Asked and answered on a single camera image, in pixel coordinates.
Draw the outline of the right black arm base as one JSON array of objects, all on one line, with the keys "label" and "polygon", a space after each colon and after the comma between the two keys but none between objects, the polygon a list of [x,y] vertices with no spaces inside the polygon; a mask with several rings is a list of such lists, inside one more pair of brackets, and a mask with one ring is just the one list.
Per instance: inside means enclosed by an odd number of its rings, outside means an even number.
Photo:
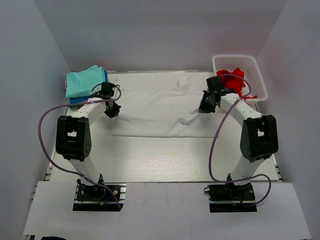
[{"label": "right black arm base", "polygon": [[210,213],[253,213],[257,212],[256,198],[251,183],[211,184],[203,189],[209,198]]}]

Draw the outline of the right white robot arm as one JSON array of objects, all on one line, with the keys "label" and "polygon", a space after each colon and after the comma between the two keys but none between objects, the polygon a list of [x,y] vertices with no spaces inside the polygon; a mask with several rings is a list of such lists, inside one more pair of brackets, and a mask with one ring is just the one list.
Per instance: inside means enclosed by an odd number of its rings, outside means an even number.
[{"label": "right white robot arm", "polygon": [[242,127],[239,143],[241,156],[229,178],[225,180],[228,184],[225,187],[226,195],[236,200],[243,195],[243,186],[258,177],[256,171],[259,166],[279,150],[276,118],[273,115],[263,115],[250,107],[244,96],[224,86],[221,76],[206,79],[206,84],[199,113],[214,113],[216,107],[226,112],[218,125],[212,145],[215,145],[228,116],[233,117]]}]

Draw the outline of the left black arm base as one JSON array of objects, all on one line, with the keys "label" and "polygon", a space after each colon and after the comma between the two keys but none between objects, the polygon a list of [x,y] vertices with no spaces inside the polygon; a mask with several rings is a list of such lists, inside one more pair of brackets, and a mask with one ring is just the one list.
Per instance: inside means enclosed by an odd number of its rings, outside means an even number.
[{"label": "left black arm base", "polygon": [[99,186],[88,186],[77,183],[73,208],[74,212],[120,212],[125,203],[126,184],[105,184],[115,195],[115,198],[107,189]]}]

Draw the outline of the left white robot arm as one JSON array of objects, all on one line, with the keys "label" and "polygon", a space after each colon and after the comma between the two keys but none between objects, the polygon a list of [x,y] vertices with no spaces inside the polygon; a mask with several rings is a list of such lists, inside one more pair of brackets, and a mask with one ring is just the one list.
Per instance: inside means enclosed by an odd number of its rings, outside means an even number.
[{"label": "left white robot arm", "polygon": [[93,147],[90,126],[102,114],[110,119],[119,115],[121,106],[116,101],[120,97],[116,94],[122,94],[119,85],[103,82],[77,111],[57,120],[55,150],[74,167],[80,183],[89,186],[88,193],[96,200],[105,196],[106,187],[90,156]]}]

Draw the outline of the white t shirt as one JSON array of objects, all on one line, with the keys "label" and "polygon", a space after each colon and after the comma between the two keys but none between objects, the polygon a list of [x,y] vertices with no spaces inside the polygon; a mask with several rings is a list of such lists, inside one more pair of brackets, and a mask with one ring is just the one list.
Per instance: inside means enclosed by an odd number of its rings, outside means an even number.
[{"label": "white t shirt", "polygon": [[200,113],[205,80],[180,78],[168,89],[121,88],[111,134],[121,137],[213,138],[223,116]]}]

